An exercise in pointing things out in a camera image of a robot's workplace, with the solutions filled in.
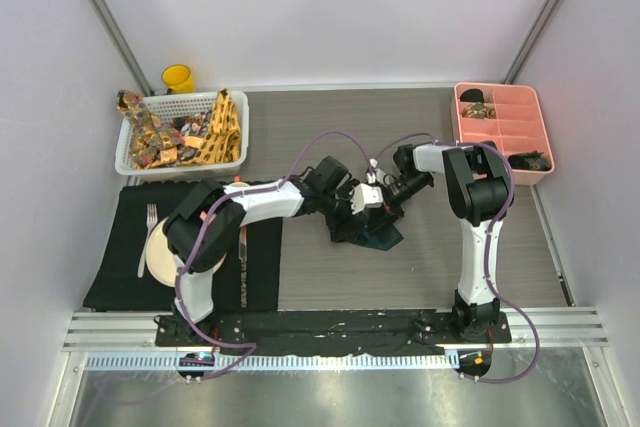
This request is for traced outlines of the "dark green tie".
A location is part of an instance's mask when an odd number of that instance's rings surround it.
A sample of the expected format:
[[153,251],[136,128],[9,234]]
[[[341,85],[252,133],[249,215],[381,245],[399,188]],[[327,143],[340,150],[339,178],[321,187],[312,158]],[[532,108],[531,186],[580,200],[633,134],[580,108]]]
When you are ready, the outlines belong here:
[[358,232],[352,236],[349,242],[353,245],[389,251],[404,240],[403,235],[393,225],[384,226],[374,232]]

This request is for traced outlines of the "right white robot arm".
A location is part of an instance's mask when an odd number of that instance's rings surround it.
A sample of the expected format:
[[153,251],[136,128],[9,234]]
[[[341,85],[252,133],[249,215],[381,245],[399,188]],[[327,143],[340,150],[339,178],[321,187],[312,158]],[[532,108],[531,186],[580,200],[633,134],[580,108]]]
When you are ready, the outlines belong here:
[[417,189],[418,177],[443,176],[462,232],[462,267],[451,309],[451,329],[462,341],[488,335],[499,324],[497,251],[504,218],[514,200],[510,164],[492,141],[404,144],[393,161],[401,174],[398,194]]

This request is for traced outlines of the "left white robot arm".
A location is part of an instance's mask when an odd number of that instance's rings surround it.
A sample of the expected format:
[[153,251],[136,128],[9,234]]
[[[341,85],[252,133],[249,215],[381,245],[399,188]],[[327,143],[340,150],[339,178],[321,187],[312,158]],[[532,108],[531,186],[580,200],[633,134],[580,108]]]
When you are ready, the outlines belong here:
[[276,218],[312,213],[351,220],[383,203],[376,175],[352,179],[333,157],[315,168],[270,183],[248,187],[205,180],[167,218],[163,233],[176,264],[175,310],[179,335],[190,345],[205,344],[213,332],[214,269],[224,263],[243,227]]

